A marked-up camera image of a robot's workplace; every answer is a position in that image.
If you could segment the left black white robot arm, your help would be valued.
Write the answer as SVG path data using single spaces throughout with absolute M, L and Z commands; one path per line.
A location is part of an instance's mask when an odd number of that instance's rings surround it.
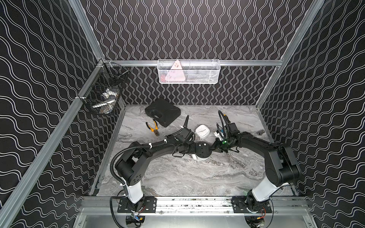
M 148 144 L 133 142 L 118 152 L 111 160 L 109 170 L 122 184 L 126 197 L 132 204 L 139 204 L 144 197 L 141 180 L 151 161 L 173 153 L 186 153 L 194 146 L 195 134 L 186 137 L 168 135 L 164 140 Z

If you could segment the white square alarm clock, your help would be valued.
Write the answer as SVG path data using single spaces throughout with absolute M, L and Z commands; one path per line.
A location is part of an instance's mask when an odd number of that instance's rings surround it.
M 202 124 L 200 126 L 198 126 L 195 130 L 195 134 L 200 138 L 200 139 L 205 139 L 209 136 L 210 134 L 210 129 Z

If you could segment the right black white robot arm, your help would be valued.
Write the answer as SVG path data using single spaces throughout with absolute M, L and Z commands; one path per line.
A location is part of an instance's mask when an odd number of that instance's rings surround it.
M 249 149 L 264 158 L 265 178 L 247 193 L 246 204 L 251 207 L 267 202 L 278 189 L 295 183 L 302 174 L 290 146 L 270 143 L 247 132 L 222 141 L 217 138 L 210 150 L 227 153 L 237 148 Z

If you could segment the white twin bell alarm clock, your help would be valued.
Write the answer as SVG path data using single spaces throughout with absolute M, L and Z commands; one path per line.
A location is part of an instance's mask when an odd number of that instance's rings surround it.
M 191 157 L 195 161 L 205 161 L 212 155 L 210 145 L 207 142 L 196 142 L 192 148 Z

